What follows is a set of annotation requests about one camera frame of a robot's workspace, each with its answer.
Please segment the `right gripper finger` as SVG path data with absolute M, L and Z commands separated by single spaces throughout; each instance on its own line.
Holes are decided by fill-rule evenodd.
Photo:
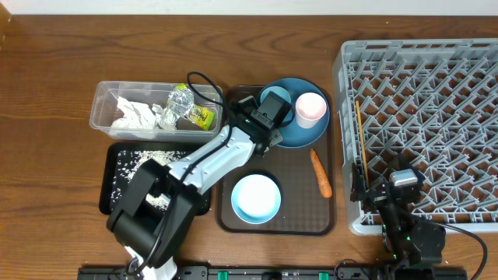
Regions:
M 413 170 L 414 167 L 409 163 L 409 161 L 401 154 L 397 154 L 395 157 L 395 171 L 403 170 Z
M 355 163 L 352 163 L 352 183 L 350 201 L 358 202 L 366 199 L 366 188 L 359 174 L 359 169 Z

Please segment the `light blue cup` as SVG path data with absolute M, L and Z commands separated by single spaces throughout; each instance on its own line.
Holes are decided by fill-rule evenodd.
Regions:
M 259 97 L 258 110 L 275 116 L 282 109 L 283 100 L 292 104 L 289 92 L 281 86 L 269 86 L 264 88 Z

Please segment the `light blue bowl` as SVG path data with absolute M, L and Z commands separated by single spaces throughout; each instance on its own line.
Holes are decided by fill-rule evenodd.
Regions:
M 282 195 L 270 177 L 253 173 L 235 184 L 230 202 L 236 216 L 245 223 L 258 225 L 273 219 L 280 209 Z

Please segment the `foil snack wrapper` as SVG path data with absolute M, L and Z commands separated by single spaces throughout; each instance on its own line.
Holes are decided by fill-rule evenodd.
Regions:
M 214 121 L 215 113 L 206 107 L 195 104 L 194 93 L 183 83 L 170 93 L 163 114 L 163 123 L 175 127 L 181 118 L 187 118 L 201 129 L 208 131 Z

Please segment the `white napkin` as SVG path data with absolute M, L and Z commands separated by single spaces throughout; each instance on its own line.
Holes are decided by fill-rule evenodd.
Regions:
M 128 101 L 123 97 L 117 99 L 117 108 L 123 117 L 115 120 L 112 128 L 154 129 L 156 117 L 146 103 Z

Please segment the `white cooked rice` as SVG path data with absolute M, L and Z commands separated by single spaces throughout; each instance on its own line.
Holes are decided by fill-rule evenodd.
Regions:
M 161 166 L 165 166 L 169 162 L 185 157 L 187 154 L 184 151 L 120 151 L 117 154 L 116 165 L 112 169 L 109 209 L 112 211 L 114 206 L 121 200 L 122 195 L 128 188 L 128 184 L 143 163 L 153 159 Z

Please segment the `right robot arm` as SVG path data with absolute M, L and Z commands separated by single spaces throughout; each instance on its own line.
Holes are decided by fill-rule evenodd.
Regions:
M 379 213 L 384 248 L 395 258 L 370 273 L 370 279 L 435 279 L 433 266 L 442 261 L 446 231 L 411 215 L 408 205 L 420 198 L 425 176 L 401 154 L 390 163 L 389 181 L 366 186 L 352 164 L 350 200 Z

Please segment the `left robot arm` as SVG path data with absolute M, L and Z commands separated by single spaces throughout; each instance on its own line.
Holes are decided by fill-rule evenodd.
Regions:
M 175 274 L 173 256 L 202 203 L 202 197 L 230 171 L 264 154 L 272 132 L 292 110 L 270 92 L 262 103 L 249 96 L 224 103 L 228 123 L 198 150 L 165 166 L 149 159 L 135 172 L 107 220 L 107 228 L 132 255 L 124 277 Z

